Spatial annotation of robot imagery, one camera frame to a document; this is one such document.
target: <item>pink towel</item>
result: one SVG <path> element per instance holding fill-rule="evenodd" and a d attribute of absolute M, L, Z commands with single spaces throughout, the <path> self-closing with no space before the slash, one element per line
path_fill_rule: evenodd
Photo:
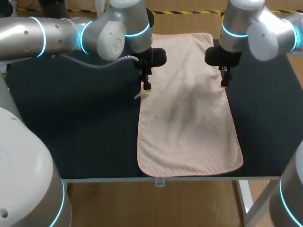
<path fill-rule="evenodd" d="M 243 157 L 218 67 L 205 63 L 210 34 L 153 35 L 167 63 L 152 70 L 141 94 L 138 164 L 156 177 L 218 175 Z"/>

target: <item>cable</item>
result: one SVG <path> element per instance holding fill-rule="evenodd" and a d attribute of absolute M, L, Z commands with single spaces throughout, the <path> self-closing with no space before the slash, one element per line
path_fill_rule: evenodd
<path fill-rule="evenodd" d="M 134 60 L 134 61 L 139 61 L 139 59 L 137 57 L 134 57 L 134 56 L 130 56 L 130 55 L 127 55 L 127 56 L 124 56 L 122 58 L 118 58 L 117 60 L 111 62 L 111 63 L 108 63 L 108 64 L 105 64 L 105 65 L 92 65 L 92 64 L 88 64 L 88 63 L 85 63 L 85 62 L 82 62 L 78 59 L 75 59 L 71 56 L 68 56 L 68 55 L 65 55 L 65 54 L 62 54 L 61 55 L 62 57 L 66 58 L 66 59 L 69 59 L 71 61 L 74 61 L 80 65 L 83 65 L 83 66 L 86 66 L 86 67 L 90 67 L 90 68 L 93 68 L 93 69 L 104 69 L 104 68 L 107 68 L 109 66 L 112 66 L 120 61 L 124 61 L 124 60 Z"/>

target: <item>white robotic arm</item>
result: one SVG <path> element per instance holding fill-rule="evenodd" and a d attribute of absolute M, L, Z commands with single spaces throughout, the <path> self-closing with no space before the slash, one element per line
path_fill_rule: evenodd
<path fill-rule="evenodd" d="M 229 0 L 220 46 L 206 51 L 205 61 L 222 69 L 222 87 L 232 79 L 230 68 L 238 65 L 247 43 L 253 56 L 268 61 L 293 50 L 302 50 L 303 14 L 281 19 L 266 6 L 265 0 Z"/>

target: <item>black table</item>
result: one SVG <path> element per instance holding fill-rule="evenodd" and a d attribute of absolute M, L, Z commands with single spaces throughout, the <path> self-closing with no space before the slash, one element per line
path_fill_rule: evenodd
<path fill-rule="evenodd" d="M 303 139 L 302 88 L 286 56 L 259 62 L 245 52 L 232 72 L 227 96 L 244 164 L 218 177 L 277 178 Z M 13 64 L 6 82 L 63 179 L 146 177 L 137 164 L 140 82 L 132 61 L 95 70 L 35 58 Z"/>

